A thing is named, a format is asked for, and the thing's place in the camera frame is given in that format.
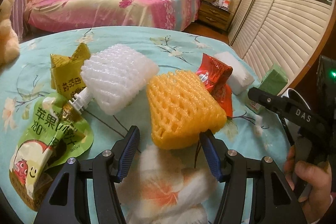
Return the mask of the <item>right hand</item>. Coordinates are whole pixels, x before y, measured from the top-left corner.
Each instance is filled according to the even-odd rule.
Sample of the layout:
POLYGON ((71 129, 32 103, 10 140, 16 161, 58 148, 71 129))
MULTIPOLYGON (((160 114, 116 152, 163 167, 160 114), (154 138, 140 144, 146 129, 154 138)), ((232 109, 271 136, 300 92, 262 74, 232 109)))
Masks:
POLYGON ((331 206, 332 170, 328 161, 313 165, 305 161, 294 161, 295 146, 291 146, 284 164, 284 175, 292 189, 292 174, 311 185, 308 198, 301 202, 308 223, 317 223, 331 206))

